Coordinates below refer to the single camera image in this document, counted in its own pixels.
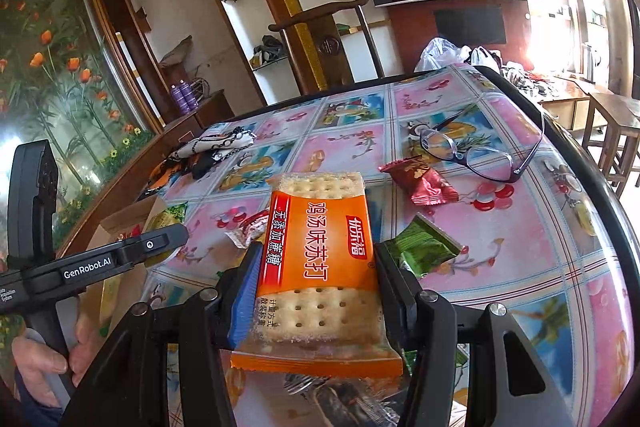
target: black panel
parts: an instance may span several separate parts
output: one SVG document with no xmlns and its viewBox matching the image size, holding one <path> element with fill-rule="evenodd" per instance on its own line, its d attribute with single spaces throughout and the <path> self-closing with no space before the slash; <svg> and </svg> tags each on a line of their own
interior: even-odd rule
<svg viewBox="0 0 640 427">
<path fill-rule="evenodd" d="M 507 43 L 499 6 L 436 10 L 433 14 L 438 35 L 459 48 Z"/>
</svg>

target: chair backrest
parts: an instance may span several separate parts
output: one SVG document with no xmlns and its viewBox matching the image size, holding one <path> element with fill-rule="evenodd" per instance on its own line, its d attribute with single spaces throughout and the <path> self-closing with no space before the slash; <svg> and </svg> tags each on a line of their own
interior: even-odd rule
<svg viewBox="0 0 640 427">
<path fill-rule="evenodd" d="M 362 6 L 367 2 L 369 2 L 369 0 L 322 4 L 321 6 L 296 13 L 279 24 L 271 24 L 269 31 L 280 32 L 286 43 L 286 34 L 283 30 L 291 28 L 296 24 L 306 24 L 311 32 L 314 46 L 318 51 L 322 72 L 324 73 L 328 87 L 353 84 L 353 75 L 349 67 L 349 61 L 347 60 L 347 55 L 344 52 L 344 47 L 340 40 L 340 33 L 334 21 L 335 13 L 353 9 L 358 15 L 358 20 L 360 21 L 362 31 L 367 41 L 367 47 L 371 54 L 371 59 L 376 68 L 376 74 L 378 78 L 382 78 L 385 76 L 385 73 L 380 64 L 380 58 L 378 57 L 378 51 L 371 37 L 369 25 L 367 25 L 367 20 L 362 12 Z"/>
</svg>

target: metal screw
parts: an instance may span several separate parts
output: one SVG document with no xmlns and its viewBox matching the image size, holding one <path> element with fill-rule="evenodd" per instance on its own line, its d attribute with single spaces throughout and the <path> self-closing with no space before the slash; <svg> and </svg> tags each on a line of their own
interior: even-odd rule
<svg viewBox="0 0 640 427">
<path fill-rule="evenodd" d="M 203 301 L 214 301 L 218 298 L 218 291 L 215 288 L 204 288 L 200 292 L 200 298 Z"/>
<path fill-rule="evenodd" d="M 422 290 L 420 292 L 420 299 L 425 302 L 435 302 L 438 300 L 438 294 L 433 290 Z"/>
<path fill-rule="evenodd" d="M 492 302 L 489 304 L 489 311 L 498 317 L 502 317 L 507 314 L 507 308 L 505 308 L 504 304 L 501 304 L 500 302 Z"/>
<path fill-rule="evenodd" d="M 149 308 L 149 306 L 147 306 L 146 303 L 144 303 L 144 302 L 136 302 L 131 307 L 131 313 L 133 315 L 135 315 L 136 317 L 140 317 L 140 315 L 144 315 L 146 313 L 148 308 Z"/>
</svg>

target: red candy wrapper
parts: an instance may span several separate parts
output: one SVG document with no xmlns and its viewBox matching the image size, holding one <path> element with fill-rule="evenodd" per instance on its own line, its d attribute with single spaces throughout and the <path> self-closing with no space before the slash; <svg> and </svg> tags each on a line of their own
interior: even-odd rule
<svg viewBox="0 0 640 427">
<path fill-rule="evenodd" d="M 414 156 L 378 167 L 409 194 L 414 204 L 440 204 L 458 201 L 460 196 L 423 156 Z"/>
</svg>

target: eyeglass frame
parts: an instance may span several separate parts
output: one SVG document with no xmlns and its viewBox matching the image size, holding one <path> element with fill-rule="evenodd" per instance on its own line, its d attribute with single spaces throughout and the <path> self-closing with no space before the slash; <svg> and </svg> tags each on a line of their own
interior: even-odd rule
<svg viewBox="0 0 640 427">
<path fill-rule="evenodd" d="M 446 118 L 445 120 L 441 121 L 439 124 L 437 124 L 436 127 L 433 127 L 433 128 L 429 129 L 429 131 L 431 131 L 431 133 L 432 133 L 432 134 L 430 134 L 430 136 L 433 136 L 433 134 L 438 133 L 441 136 L 443 136 L 445 138 L 445 140 L 447 140 L 447 142 L 449 143 L 449 146 L 451 147 L 451 152 L 452 152 L 452 157 L 451 158 L 440 158 L 439 156 L 429 152 L 429 147 L 425 146 L 425 143 L 424 143 L 426 141 L 426 138 L 423 138 L 423 136 L 422 136 L 422 134 L 425 133 L 426 131 L 422 131 L 420 133 L 420 146 L 426 152 L 428 152 L 431 156 L 434 156 L 438 160 L 442 160 L 442 161 L 446 161 L 446 162 L 453 162 L 453 163 L 457 163 L 458 165 L 462 165 L 463 167 L 466 167 L 471 172 L 473 172 L 474 174 L 477 174 L 478 176 L 480 176 L 481 178 L 484 178 L 485 180 L 489 180 L 489 181 L 492 181 L 492 182 L 498 182 L 498 183 L 515 183 L 516 181 L 518 181 L 521 178 L 523 172 L 525 171 L 525 169 L 531 163 L 531 160 L 533 159 L 533 156 L 535 156 L 536 152 L 538 151 L 538 149 L 540 147 L 540 144 L 542 143 L 542 138 L 543 138 L 543 136 L 545 136 L 545 117 L 542 115 L 542 112 L 540 112 L 540 138 L 533 145 L 533 148 L 531 149 L 531 151 L 529 152 L 527 157 L 524 158 L 524 162 L 522 162 L 522 165 L 520 167 L 518 167 L 517 169 L 513 168 L 513 157 L 508 152 L 501 151 L 501 150 L 495 149 L 493 147 L 485 147 L 485 146 L 482 147 L 483 149 L 487 149 L 487 150 L 490 150 L 490 151 L 493 151 L 493 152 L 500 153 L 500 154 L 502 154 L 504 156 L 507 156 L 507 158 L 509 160 L 509 165 L 510 165 L 510 168 L 511 168 L 511 176 L 507 180 L 502 180 L 502 179 L 499 179 L 499 178 L 492 178 L 491 176 L 487 176 L 486 174 L 481 174 L 480 172 L 476 171 L 471 165 L 469 165 L 469 163 L 468 163 L 468 161 L 466 159 L 466 156 L 467 156 L 468 152 L 473 147 L 469 148 L 464 153 L 460 153 L 458 151 L 458 146 L 456 145 L 456 143 L 449 136 L 447 136 L 445 133 L 442 132 L 442 129 L 445 128 L 451 122 L 455 121 L 456 118 L 459 118 L 463 114 L 465 114 L 468 111 L 470 111 L 472 108 L 476 107 L 478 105 L 478 102 L 480 102 L 482 100 L 482 98 L 483 97 L 480 96 L 480 98 L 478 98 L 478 100 L 476 100 L 476 103 L 473 103 L 473 104 L 469 105 L 468 107 L 465 107 L 463 110 L 457 112 L 455 115 L 450 116 L 449 118 Z"/>
</svg>

